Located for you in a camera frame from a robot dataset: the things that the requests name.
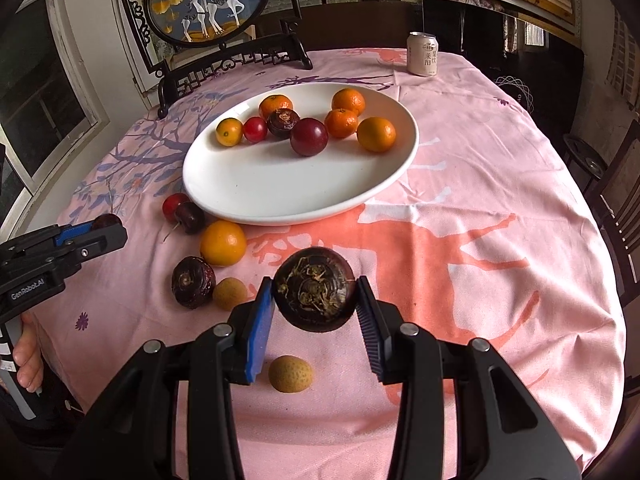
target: plate rim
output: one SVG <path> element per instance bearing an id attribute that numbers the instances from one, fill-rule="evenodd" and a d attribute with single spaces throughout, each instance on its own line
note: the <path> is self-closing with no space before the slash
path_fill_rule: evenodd
<path id="1" fill-rule="evenodd" d="M 367 91 L 380 92 L 377 89 L 367 88 L 366 86 L 363 86 L 363 85 L 356 85 L 356 84 L 349 84 L 349 83 L 339 83 L 339 82 L 332 82 L 332 81 L 322 81 L 322 82 L 311 81 L 311 82 L 299 83 L 297 85 L 290 85 L 290 86 L 318 86 L 318 85 L 322 85 L 322 86 L 324 86 L 324 85 L 327 85 L 327 86 L 329 86 L 329 85 L 331 85 L 331 86 L 341 86 L 342 88 L 365 89 Z M 236 222 L 236 223 L 239 223 L 239 224 L 254 225 L 254 226 L 273 226 L 273 227 L 278 227 L 278 226 L 297 225 L 297 224 L 305 224 L 305 223 L 309 223 L 309 222 L 314 222 L 314 221 L 321 220 L 321 219 L 324 219 L 324 218 L 328 218 L 328 217 L 331 217 L 331 216 L 336 216 L 336 215 L 341 214 L 343 212 L 347 212 L 347 211 L 353 209 L 354 207 L 365 203 L 367 200 L 370 200 L 375 195 L 377 195 L 381 191 L 385 190 L 387 187 L 390 187 L 392 184 L 394 184 L 398 180 L 398 178 L 400 178 L 400 176 L 409 168 L 411 163 L 414 161 L 415 155 L 418 152 L 418 146 L 420 144 L 420 129 L 418 128 L 418 123 L 415 120 L 414 115 L 400 101 L 396 100 L 395 98 L 393 98 L 393 97 L 391 97 L 389 95 L 382 94 L 382 95 L 384 95 L 385 97 L 387 97 L 389 99 L 393 99 L 393 101 L 395 101 L 402 108 L 404 108 L 404 111 L 408 114 L 409 118 L 411 119 L 412 123 L 414 124 L 414 132 L 415 132 L 414 145 L 412 146 L 411 152 L 409 152 L 409 155 L 407 156 L 407 158 L 398 167 L 397 170 L 395 170 L 385 180 L 383 180 L 382 182 L 380 182 L 376 186 L 371 187 L 366 192 L 360 193 L 359 195 L 356 195 L 355 197 L 352 197 L 352 198 L 350 198 L 348 200 L 343 200 L 342 202 L 339 202 L 339 203 L 331 205 L 331 206 L 323 207 L 323 208 L 320 208 L 320 209 L 314 209 L 313 211 L 307 211 L 307 212 L 304 212 L 304 213 L 295 213 L 295 214 L 289 214 L 289 215 L 279 215 L 279 216 L 242 216 L 242 215 L 233 215 L 233 214 L 229 215 L 228 213 L 225 213 L 223 211 L 217 210 L 217 209 L 212 208 L 210 206 L 205 206 L 202 202 L 200 202 L 199 200 L 195 199 L 194 196 L 190 193 L 190 190 L 188 189 L 187 181 L 184 178 L 184 168 L 187 166 L 187 159 L 188 159 L 188 157 L 189 157 L 189 155 L 191 153 L 191 150 L 193 149 L 193 145 L 196 143 L 196 140 L 200 136 L 207 135 L 208 133 L 210 133 L 210 128 L 212 128 L 213 124 L 215 124 L 217 122 L 220 122 L 224 118 L 223 117 L 224 114 L 228 113 L 229 110 L 232 110 L 233 108 L 244 104 L 249 99 L 259 98 L 259 97 L 261 97 L 263 95 L 267 96 L 267 95 L 273 94 L 274 92 L 277 92 L 279 90 L 281 90 L 281 88 L 275 88 L 273 90 L 267 90 L 267 91 L 262 92 L 260 94 L 256 94 L 254 96 L 248 97 L 247 99 L 244 99 L 244 100 L 242 100 L 242 101 L 230 106 L 229 108 L 226 108 L 224 111 L 220 112 L 215 119 L 213 119 L 209 124 L 207 124 L 207 126 L 205 126 L 202 129 L 202 131 L 198 134 L 197 137 L 195 137 L 195 139 L 193 139 L 193 142 L 191 143 L 191 146 L 187 150 L 187 154 L 184 157 L 184 162 L 182 164 L 182 185 L 184 187 L 185 192 L 187 193 L 187 195 L 189 195 L 191 200 L 193 200 L 196 203 L 196 205 L 198 205 L 200 208 L 202 208 L 207 213 L 210 213 L 211 215 L 213 215 L 213 216 L 215 216 L 217 218 L 233 221 L 233 222 Z"/>

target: blue gripper pad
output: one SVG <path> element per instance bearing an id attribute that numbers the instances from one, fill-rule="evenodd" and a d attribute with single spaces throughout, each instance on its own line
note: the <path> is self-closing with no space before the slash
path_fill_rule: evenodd
<path id="1" fill-rule="evenodd" d="M 271 298 L 271 280 L 269 278 L 262 280 L 254 303 L 257 304 L 257 311 L 249 334 L 246 367 L 244 368 L 246 380 L 249 383 L 254 383 L 256 376 L 262 370 L 267 339 L 269 339 L 269 331 L 271 330 L 273 299 Z"/>
<path id="2" fill-rule="evenodd" d="M 83 224 L 72 225 L 71 227 L 68 227 L 56 237 L 56 246 L 62 245 L 66 240 L 69 240 L 70 238 L 75 238 L 76 236 L 87 234 L 91 230 L 91 225 L 93 223 L 93 221 L 84 222 Z"/>

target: tablecloth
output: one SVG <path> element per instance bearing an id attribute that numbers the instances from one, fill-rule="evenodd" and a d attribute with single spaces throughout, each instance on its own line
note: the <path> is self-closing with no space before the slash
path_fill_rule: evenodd
<path id="1" fill-rule="evenodd" d="M 162 200 L 180 191 L 190 143 L 218 114 L 265 90 L 343 82 L 404 104 L 420 129 L 409 170 L 366 204 L 290 227 L 245 227 L 235 276 L 255 294 L 299 248 L 325 245 L 366 274 L 378 298 L 437 338 L 489 339 L 543 407 L 578 466 L 606 445 L 623 389 L 625 325 L 612 263 L 590 211 L 558 154 L 530 116 L 465 59 L 440 54 L 435 78 L 406 72 L 404 50 L 310 54 L 296 63 L 251 64 L 205 82 L 162 121 L 136 122 L 88 175 L 59 222 L 114 212 L 129 241 L 85 264 L 66 291 L 34 308 L 46 357 L 84 408 L 146 340 L 185 342 L 227 313 L 178 305 L 174 265 L 198 254 L 198 237 L 171 229 Z M 358 321 L 305 333 L 274 315 L 267 362 L 308 361 L 312 387 L 281 394 L 264 374 L 232 388 L 246 478 L 386 478 L 399 387 L 370 372 Z M 453 398 L 446 395 L 446 478 L 455 474 Z M 184 396 L 180 408 L 184 408 Z M 184 415 L 178 472 L 186 475 Z"/>

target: human hand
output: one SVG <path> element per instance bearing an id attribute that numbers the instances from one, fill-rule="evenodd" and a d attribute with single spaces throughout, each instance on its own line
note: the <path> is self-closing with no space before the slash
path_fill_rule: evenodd
<path id="1" fill-rule="evenodd" d="M 44 363 L 31 313 L 27 310 L 20 315 L 22 335 L 14 347 L 14 361 L 20 367 L 18 383 L 29 393 L 35 392 L 44 377 Z"/>

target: oval plate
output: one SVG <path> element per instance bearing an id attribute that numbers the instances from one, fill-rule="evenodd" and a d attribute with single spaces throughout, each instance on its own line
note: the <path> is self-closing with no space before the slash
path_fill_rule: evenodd
<path id="1" fill-rule="evenodd" d="M 271 134 L 258 144 L 246 139 L 232 148 L 216 140 L 225 118 L 243 123 L 258 115 L 267 96 L 282 93 L 304 117 L 324 121 L 331 99 L 343 88 L 359 90 L 367 104 L 360 119 L 376 115 L 396 127 L 396 143 L 386 153 L 369 153 L 352 135 L 329 139 L 318 155 L 297 155 L 288 140 Z M 220 114 L 194 140 L 182 168 L 191 199 L 220 218 L 251 225 L 311 222 L 362 204 L 402 175 L 418 150 L 418 125 L 403 105 L 381 92 L 341 83 L 304 83 L 275 89 L 247 99 Z"/>

